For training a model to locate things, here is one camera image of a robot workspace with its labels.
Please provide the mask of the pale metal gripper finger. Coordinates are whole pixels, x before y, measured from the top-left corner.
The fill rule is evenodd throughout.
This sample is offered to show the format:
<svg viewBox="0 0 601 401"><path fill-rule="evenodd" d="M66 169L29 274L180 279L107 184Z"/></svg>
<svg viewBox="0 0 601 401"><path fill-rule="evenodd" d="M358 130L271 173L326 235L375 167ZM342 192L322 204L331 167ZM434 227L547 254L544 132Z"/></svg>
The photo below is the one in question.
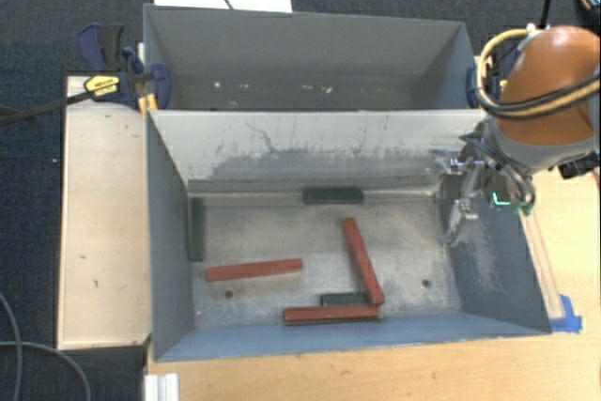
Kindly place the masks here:
<svg viewBox="0 0 601 401"><path fill-rule="evenodd" d="M448 225L440 235L439 241L443 246L457 244L461 228L465 224L475 223L479 220L478 213L473 208L470 198L460 197L453 202L450 210Z"/></svg>
<svg viewBox="0 0 601 401"><path fill-rule="evenodd" d="M470 158L462 150L431 150L432 168L441 176L461 176L470 170Z"/></svg>

